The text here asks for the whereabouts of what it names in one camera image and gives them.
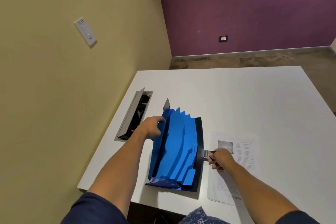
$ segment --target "hand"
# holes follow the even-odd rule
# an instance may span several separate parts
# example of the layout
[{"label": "hand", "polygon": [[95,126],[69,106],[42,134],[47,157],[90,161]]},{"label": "hand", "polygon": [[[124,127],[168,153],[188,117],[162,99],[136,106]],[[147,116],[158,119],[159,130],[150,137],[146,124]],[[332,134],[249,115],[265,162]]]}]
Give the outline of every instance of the hand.
[{"label": "hand", "polygon": [[162,116],[147,117],[135,131],[144,133],[145,139],[152,139],[161,135],[158,129],[158,122],[162,121],[166,123],[166,120]]},{"label": "hand", "polygon": [[230,173],[238,165],[227,149],[216,149],[215,153],[209,153],[209,157],[209,165],[212,169],[225,170]]}]

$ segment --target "table power outlet box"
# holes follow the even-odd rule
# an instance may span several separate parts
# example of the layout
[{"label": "table power outlet box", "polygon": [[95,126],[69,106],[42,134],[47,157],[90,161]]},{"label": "table power outlet box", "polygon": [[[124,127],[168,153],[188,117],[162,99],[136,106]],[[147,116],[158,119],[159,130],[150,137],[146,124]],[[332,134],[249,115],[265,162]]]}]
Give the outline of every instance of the table power outlet box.
[{"label": "table power outlet box", "polygon": [[138,90],[126,112],[123,122],[115,136],[115,141],[126,141],[142,122],[153,91]]}]

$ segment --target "light switch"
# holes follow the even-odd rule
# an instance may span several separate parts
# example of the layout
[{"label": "light switch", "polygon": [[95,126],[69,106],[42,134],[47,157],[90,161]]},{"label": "light switch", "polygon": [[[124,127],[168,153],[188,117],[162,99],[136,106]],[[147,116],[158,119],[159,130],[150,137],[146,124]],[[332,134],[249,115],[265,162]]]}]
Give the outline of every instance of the light switch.
[{"label": "light switch", "polygon": [[96,41],[95,36],[91,32],[89,25],[87,25],[83,17],[75,21],[74,24],[89,45],[92,45]]}]

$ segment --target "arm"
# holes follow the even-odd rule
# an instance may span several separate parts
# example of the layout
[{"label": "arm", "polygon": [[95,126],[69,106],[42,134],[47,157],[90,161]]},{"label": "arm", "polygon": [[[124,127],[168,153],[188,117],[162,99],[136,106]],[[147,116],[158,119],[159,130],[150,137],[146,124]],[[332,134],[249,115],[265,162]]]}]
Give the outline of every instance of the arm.
[{"label": "arm", "polygon": [[108,160],[88,190],[110,201],[125,217],[137,182],[144,142],[160,135],[158,122],[161,120],[165,121],[162,116],[146,118]]},{"label": "arm", "polygon": [[298,208],[287,198],[261,180],[251,175],[233,159],[226,149],[217,149],[210,153],[209,164],[213,169],[225,169],[230,175],[249,211],[257,224],[274,224],[286,213],[297,211]]}]

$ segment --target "power socket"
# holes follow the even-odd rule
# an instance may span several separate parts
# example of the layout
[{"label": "power socket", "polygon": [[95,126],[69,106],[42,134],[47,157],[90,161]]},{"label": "power socket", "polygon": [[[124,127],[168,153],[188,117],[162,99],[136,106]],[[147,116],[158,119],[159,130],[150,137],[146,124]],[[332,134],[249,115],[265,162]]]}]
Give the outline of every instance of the power socket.
[{"label": "power socket", "polygon": [[227,42],[228,41],[228,36],[227,35],[223,35],[219,37],[219,42]]}]

